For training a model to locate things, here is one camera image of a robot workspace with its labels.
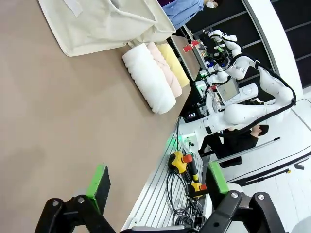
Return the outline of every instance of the person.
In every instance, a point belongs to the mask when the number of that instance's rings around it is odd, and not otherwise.
[[[236,129],[224,130],[224,133],[229,131],[237,131]],[[224,143],[222,144],[220,138],[216,135],[208,135],[204,138],[201,148],[198,150],[201,156],[204,155],[204,150],[207,145],[215,152],[218,159],[228,157],[232,154],[242,152],[244,150],[251,149],[256,146],[258,142],[258,137],[263,136],[269,131],[269,125],[256,125],[252,130],[248,130],[235,137],[224,138]],[[234,165],[239,165],[242,163],[242,158],[238,157],[220,163],[221,167],[229,167]]]
[[[158,2],[177,30],[189,22],[196,13],[203,11],[205,5],[208,8],[216,8],[223,0],[158,0]]]

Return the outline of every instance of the white label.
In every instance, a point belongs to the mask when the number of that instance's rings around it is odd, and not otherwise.
[[[64,2],[72,10],[74,16],[78,17],[83,12],[82,6],[76,0],[64,0]]]

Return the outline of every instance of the white rolled towel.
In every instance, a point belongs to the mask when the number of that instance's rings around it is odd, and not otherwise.
[[[171,110],[176,99],[161,68],[145,44],[129,50],[123,57],[125,66],[154,113]]]

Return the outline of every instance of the face mask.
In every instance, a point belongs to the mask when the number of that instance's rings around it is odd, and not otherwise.
[[[215,8],[215,5],[212,2],[210,2],[210,1],[208,3],[206,3],[206,6],[208,8]]]

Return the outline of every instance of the screw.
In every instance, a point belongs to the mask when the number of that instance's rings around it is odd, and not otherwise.
[[[264,199],[264,195],[263,194],[259,194],[257,197],[258,197],[259,200],[263,200]]]
[[[237,193],[231,193],[231,196],[233,197],[233,198],[238,198],[238,194]]]
[[[84,198],[79,198],[79,199],[78,199],[78,202],[79,202],[79,203],[83,203],[83,202],[84,202]]]

